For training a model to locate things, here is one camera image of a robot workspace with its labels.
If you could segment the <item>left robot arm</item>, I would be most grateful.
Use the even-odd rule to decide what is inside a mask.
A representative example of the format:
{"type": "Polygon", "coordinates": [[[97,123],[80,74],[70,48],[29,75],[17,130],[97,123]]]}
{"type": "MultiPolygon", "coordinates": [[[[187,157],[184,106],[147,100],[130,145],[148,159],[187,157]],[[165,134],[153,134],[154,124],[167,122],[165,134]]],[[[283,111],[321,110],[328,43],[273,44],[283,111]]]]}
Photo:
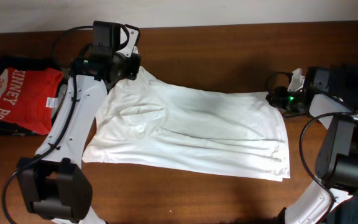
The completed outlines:
{"type": "Polygon", "coordinates": [[[96,112],[120,80],[135,80],[141,57],[140,30],[95,21],[93,41],[71,61],[62,105],[34,157],[22,157],[18,180],[29,213],[54,223],[103,223],[91,207],[93,188],[81,171],[83,151],[96,112]]]}

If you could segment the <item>grey garment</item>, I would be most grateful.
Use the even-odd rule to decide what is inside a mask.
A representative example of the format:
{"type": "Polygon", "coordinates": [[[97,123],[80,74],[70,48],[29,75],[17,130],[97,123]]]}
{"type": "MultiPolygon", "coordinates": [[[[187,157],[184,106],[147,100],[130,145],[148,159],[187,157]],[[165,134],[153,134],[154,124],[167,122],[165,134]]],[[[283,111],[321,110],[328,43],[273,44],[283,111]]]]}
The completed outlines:
{"type": "Polygon", "coordinates": [[[57,117],[57,113],[59,112],[60,108],[61,108],[61,104],[64,100],[64,97],[66,95],[66,91],[67,91],[67,84],[63,83],[59,85],[58,91],[57,91],[57,106],[52,108],[52,114],[51,114],[51,122],[52,124],[54,124],[56,117],[57,117]]]}

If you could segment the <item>red printed t-shirt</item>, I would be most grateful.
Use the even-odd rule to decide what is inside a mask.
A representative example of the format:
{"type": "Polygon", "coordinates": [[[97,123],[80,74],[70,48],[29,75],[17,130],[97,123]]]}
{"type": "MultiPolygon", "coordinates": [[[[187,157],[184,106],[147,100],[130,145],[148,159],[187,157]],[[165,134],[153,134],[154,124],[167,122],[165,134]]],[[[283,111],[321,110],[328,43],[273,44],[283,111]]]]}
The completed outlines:
{"type": "Polygon", "coordinates": [[[0,121],[16,124],[36,134],[48,134],[52,128],[52,108],[63,72],[4,69],[0,75],[0,121]]]}

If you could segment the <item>white t-shirt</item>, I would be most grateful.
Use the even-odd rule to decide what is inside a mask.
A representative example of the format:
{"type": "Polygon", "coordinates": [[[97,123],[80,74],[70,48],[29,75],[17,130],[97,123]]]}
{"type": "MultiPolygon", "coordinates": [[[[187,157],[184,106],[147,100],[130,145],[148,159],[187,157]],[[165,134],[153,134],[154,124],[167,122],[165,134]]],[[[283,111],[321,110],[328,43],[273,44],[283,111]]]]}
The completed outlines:
{"type": "Polygon", "coordinates": [[[266,96],[171,85],[140,68],[101,105],[83,161],[282,181],[287,131],[266,96]]]}

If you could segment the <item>black garment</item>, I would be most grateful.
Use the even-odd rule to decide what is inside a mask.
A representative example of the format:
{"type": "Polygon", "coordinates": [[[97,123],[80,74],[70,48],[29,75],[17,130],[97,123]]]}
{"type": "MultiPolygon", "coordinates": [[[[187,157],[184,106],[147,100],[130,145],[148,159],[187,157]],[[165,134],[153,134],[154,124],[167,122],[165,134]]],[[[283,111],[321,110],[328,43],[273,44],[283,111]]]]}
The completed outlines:
{"type": "MultiPolygon", "coordinates": [[[[0,75],[2,71],[8,67],[12,67],[18,70],[45,70],[46,68],[54,68],[61,71],[58,67],[55,66],[53,61],[49,58],[35,59],[35,58],[23,58],[23,57],[13,57],[13,56],[2,56],[0,58],[0,75]]],[[[7,135],[40,135],[36,134],[33,131],[28,129],[21,128],[16,124],[3,123],[0,121],[0,134],[7,135]]]]}

